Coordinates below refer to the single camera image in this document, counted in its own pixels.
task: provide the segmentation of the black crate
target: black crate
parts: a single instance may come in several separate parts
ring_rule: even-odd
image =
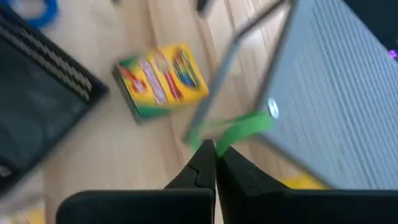
[[[108,92],[0,4],[0,196],[46,158]]]

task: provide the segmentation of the blue tape roll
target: blue tape roll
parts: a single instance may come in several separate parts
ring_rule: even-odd
[[[0,0],[2,3],[10,4],[11,0]],[[34,27],[44,27],[50,22],[52,22],[58,14],[58,4],[57,0],[44,0],[46,5],[45,12],[36,18],[25,18],[25,20]]]

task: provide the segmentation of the green tape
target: green tape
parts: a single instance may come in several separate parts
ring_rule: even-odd
[[[217,158],[221,158],[230,145],[249,137],[253,134],[260,133],[271,128],[272,118],[268,112],[257,112],[245,114],[235,119],[227,119],[222,121],[207,122],[195,128],[190,136],[190,145],[197,150],[202,143],[201,132],[204,129],[217,128],[227,124],[233,124],[228,128],[216,144]]]

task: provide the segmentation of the light wood floor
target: light wood floor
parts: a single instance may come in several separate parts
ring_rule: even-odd
[[[45,33],[109,85],[111,96],[59,147],[44,167],[47,221],[62,200],[86,189],[161,189],[192,156],[181,142],[195,106],[138,126],[111,77],[117,58],[157,45],[186,42],[211,79],[230,38],[272,0],[217,0],[205,18],[195,1],[60,1],[60,16]],[[247,37],[209,119],[232,118],[250,108],[284,21],[284,11]],[[274,177],[297,173],[255,142],[236,146]],[[221,223],[219,206],[216,222]]]

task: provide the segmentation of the yellow crayon box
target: yellow crayon box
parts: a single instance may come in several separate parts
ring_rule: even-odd
[[[137,121],[167,114],[208,94],[186,44],[128,57],[115,66],[113,76]]]

